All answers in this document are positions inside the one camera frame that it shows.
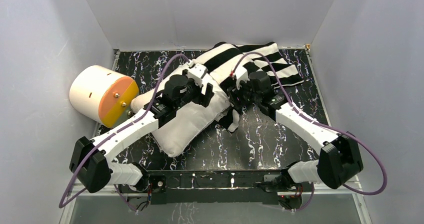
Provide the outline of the white pillow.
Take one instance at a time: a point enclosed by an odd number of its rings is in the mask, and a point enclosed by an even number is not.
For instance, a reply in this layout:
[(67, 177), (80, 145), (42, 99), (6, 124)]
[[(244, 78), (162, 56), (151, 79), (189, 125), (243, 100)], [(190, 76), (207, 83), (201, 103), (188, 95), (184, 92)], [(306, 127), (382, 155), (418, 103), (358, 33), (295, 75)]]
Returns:
[(213, 85), (214, 96), (209, 105), (203, 107), (190, 102), (177, 110), (175, 118), (152, 132), (160, 150), (168, 157), (181, 155), (190, 142), (230, 106), (227, 95), (209, 74), (203, 80)]

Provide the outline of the black white striped pillowcase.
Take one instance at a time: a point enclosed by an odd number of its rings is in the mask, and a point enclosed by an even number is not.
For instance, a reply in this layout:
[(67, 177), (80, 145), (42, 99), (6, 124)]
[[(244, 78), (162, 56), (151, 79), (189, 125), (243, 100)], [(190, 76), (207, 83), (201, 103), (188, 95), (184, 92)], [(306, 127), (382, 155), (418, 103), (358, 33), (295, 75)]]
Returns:
[[(303, 82), (297, 67), (283, 58), (275, 42), (262, 45), (234, 45), (219, 42), (193, 61), (207, 67), (208, 74), (219, 84), (228, 100), (228, 90), (235, 85), (230, 74), (239, 64), (247, 69), (248, 74), (258, 71), (266, 72), (274, 89), (279, 88), (279, 84), (294, 86)], [(213, 122), (216, 121), (229, 132), (234, 132), (239, 126), (241, 115), (242, 111), (236, 111), (230, 103), (229, 108)]]

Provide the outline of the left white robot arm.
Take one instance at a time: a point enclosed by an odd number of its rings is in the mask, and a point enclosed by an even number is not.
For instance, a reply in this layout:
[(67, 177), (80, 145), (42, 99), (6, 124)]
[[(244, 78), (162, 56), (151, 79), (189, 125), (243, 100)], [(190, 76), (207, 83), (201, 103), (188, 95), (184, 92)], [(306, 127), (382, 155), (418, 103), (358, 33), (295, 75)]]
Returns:
[(75, 143), (69, 169), (72, 181), (79, 180), (90, 193), (108, 184), (129, 185), (143, 192), (150, 185), (150, 174), (137, 163), (119, 164), (113, 159), (143, 136), (173, 120), (185, 105), (207, 107), (214, 96), (213, 84), (192, 74), (171, 76), (160, 91), (133, 117), (100, 136), (83, 136)]

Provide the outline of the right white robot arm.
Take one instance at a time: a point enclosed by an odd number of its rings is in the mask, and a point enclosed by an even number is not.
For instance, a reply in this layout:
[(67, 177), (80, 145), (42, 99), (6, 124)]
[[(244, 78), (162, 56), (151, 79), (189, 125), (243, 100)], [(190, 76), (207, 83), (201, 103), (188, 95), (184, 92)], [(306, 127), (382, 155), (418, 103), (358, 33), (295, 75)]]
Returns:
[(277, 93), (264, 72), (231, 73), (227, 89), (230, 102), (240, 108), (256, 104), (261, 113), (298, 135), (318, 154), (313, 161), (298, 161), (281, 172), (282, 186), (296, 190), (302, 182), (324, 183), (337, 189), (364, 168), (358, 143), (345, 134), (320, 126), (320, 123), (289, 102), (284, 93)]

